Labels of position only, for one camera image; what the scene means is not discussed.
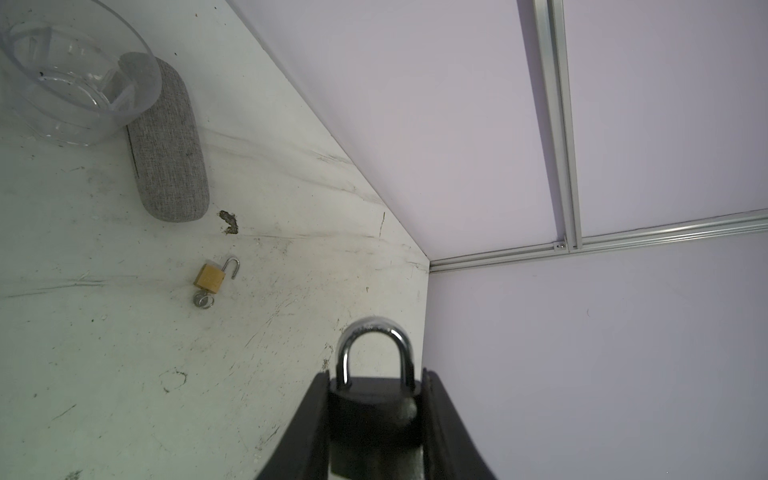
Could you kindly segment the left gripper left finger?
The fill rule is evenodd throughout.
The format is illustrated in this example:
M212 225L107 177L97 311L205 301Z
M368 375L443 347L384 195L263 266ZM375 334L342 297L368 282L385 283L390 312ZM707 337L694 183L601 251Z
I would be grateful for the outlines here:
M326 480L329 472L330 376L318 373L257 480Z

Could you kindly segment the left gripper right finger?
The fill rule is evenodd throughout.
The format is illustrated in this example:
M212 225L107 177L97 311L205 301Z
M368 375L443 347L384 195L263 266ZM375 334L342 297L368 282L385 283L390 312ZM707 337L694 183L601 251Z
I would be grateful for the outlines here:
M422 371L421 430L426 479L495 479L436 372Z

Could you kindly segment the black padlock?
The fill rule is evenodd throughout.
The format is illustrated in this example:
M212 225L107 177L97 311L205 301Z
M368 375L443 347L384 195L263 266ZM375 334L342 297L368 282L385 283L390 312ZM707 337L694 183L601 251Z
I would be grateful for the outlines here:
M352 347L371 333L395 343L398 377L351 374ZM422 479L420 406L421 384L405 330L376 316L349 325L339 340L336 378L329 390L330 472L343 479Z

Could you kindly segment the silver key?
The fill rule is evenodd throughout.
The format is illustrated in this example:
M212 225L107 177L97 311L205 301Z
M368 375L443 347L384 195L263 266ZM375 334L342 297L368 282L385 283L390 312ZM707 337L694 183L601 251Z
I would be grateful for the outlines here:
M198 290L192 299L193 305L200 309L209 309L215 302L215 297L211 292Z

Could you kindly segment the brass padlock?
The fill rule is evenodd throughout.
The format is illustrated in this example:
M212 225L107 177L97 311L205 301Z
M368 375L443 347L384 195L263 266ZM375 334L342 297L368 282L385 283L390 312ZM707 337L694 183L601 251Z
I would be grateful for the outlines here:
M233 267L230 272L230 278L235 279L241 266L241 262L237 257L231 256L227 258L222 266L205 263L199 270L193 285L204 292L217 294L227 276L227 270L230 266Z

